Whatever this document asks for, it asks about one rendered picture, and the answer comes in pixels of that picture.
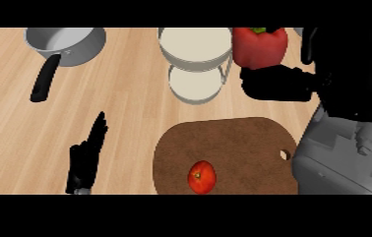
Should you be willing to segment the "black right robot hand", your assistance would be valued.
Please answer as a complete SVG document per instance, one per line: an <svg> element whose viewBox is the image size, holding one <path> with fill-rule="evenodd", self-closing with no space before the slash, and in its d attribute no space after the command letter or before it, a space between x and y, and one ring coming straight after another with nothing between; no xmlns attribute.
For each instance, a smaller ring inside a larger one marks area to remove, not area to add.
<svg viewBox="0 0 372 237"><path fill-rule="evenodd" d="M372 122L372 28L304 28L301 61L316 64L313 74L284 65L242 68L245 94L309 101L316 93L329 117Z"/></svg>

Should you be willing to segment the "red bell pepper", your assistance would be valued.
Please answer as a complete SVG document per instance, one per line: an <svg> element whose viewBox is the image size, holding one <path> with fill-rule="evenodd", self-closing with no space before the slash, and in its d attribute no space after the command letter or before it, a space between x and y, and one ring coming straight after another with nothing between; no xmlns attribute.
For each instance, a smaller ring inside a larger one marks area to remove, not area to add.
<svg viewBox="0 0 372 237"><path fill-rule="evenodd" d="M241 68L251 70L275 66L282 62L288 48L284 28L232 29L232 59Z"/></svg>

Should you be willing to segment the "brown wooden cutting board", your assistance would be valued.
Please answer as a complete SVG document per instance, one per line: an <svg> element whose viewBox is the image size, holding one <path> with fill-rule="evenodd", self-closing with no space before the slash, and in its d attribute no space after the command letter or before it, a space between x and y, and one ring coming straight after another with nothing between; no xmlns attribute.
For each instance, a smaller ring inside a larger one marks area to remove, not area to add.
<svg viewBox="0 0 372 237"><path fill-rule="evenodd" d="M155 191L160 195L191 195L188 174L194 164L205 160L217 173L214 195L295 194L295 149L289 132L267 118L182 123L167 130L155 147Z"/></svg>

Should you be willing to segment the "red tomato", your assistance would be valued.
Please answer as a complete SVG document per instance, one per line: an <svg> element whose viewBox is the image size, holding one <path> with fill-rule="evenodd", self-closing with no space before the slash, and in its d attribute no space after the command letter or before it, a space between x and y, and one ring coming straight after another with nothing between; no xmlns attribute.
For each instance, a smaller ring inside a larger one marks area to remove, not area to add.
<svg viewBox="0 0 372 237"><path fill-rule="evenodd" d="M217 174L213 164L207 160L198 161L189 171L188 184L198 195L208 194L217 184Z"/></svg>

